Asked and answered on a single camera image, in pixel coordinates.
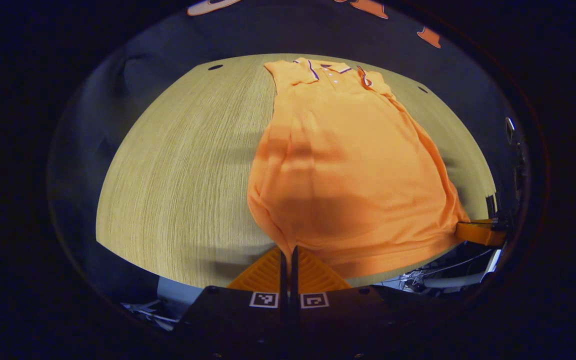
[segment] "shirt sleeve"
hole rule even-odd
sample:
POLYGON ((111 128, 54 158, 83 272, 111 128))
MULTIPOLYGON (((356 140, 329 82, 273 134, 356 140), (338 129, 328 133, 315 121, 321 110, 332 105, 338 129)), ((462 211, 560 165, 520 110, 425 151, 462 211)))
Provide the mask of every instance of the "shirt sleeve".
POLYGON ((297 84, 310 84, 317 82, 317 78, 313 75, 313 71, 308 68, 308 64, 300 61, 288 62, 284 60, 275 61, 272 63, 263 64, 268 71, 272 74, 274 79, 274 86, 277 89, 277 94, 297 84))
POLYGON ((389 97, 394 97, 391 87, 384 81, 384 76, 377 71, 367 71, 366 78, 370 79, 372 84, 370 87, 377 93, 389 97))

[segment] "wood grain surface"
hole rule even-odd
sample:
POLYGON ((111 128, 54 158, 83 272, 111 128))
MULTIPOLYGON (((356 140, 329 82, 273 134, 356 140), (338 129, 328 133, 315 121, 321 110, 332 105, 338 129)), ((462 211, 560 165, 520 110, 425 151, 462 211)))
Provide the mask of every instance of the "wood grain surface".
MULTIPOLYGON (((144 111, 106 174, 97 241, 147 271, 195 287, 226 286, 270 250, 274 242, 253 220, 246 198, 250 166, 275 98, 273 78, 263 64, 299 57, 381 73, 439 148, 468 216, 487 218, 485 198, 495 186, 486 159, 466 126, 431 89, 349 59, 263 54, 200 64, 144 111), (209 70, 217 65, 222 67, 209 70)), ((411 266, 349 283, 377 283, 411 266)))

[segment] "wooden table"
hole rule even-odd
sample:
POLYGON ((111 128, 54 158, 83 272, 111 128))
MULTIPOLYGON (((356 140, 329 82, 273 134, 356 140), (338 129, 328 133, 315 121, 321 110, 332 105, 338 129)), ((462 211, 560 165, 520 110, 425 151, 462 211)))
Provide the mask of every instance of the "wooden table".
MULTIPOLYGON (((299 57, 381 73, 439 148, 468 215, 487 218, 485 198, 495 185, 486 159, 466 126, 425 85, 349 59, 264 54, 200 64, 144 111, 106 174, 97 241, 147 271, 195 287, 226 286, 270 250, 274 242, 247 206, 250 166, 275 98, 263 64, 299 57)), ((418 266, 349 282, 368 285, 418 266)))

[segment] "cable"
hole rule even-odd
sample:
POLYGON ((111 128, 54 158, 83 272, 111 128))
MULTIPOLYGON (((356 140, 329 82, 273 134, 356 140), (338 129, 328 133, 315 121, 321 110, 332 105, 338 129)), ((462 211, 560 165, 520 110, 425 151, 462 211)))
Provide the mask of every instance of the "cable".
POLYGON ((148 315, 149 317, 154 317, 156 319, 162 319, 163 321, 169 321, 169 322, 180 322, 181 321, 181 319, 171 319, 170 317, 155 315, 151 312, 144 311, 144 310, 137 310, 137 312, 148 315))
POLYGON ((394 280, 382 281, 382 283, 390 283, 390 282, 393 282, 393 281, 407 281, 407 280, 419 278, 420 276, 427 276, 427 275, 436 274, 436 273, 438 273, 438 272, 440 272, 440 271, 445 271, 445 270, 448 270, 448 269, 450 269, 450 268, 454 268, 454 267, 458 267, 459 265, 466 264, 467 262, 471 262, 472 260, 475 260, 476 258, 478 258, 478 257, 480 257, 480 256, 482 256, 482 255, 486 255, 487 253, 490 253, 491 251, 493 251, 493 249, 489 249, 489 250, 483 251, 483 252, 480 253, 479 255, 477 255, 477 256, 475 256, 475 257, 471 257, 470 259, 468 259, 468 260, 466 260, 466 261, 462 261, 462 262, 460 262, 460 263, 458 263, 458 264, 446 266, 445 268, 441 268, 441 269, 438 269, 438 270, 435 270, 435 271, 432 271, 432 272, 429 272, 429 273, 423 273, 423 274, 421 274, 421 275, 410 276, 410 277, 405 277, 405 278, 396 278, 396 279, 394 279, 394 280))

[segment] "orange polo shirt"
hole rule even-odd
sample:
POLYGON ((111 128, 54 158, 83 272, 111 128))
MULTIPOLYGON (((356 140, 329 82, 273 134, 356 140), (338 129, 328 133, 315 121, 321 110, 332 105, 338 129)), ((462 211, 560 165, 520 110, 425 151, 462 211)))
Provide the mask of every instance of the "orange polo shirt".
POLYGON ((469 219, 437 146, 380 73, 302 57, 265 68, 277 95, 247 203, 288 259, 301 246, 354 278, 460 242, 469 219))

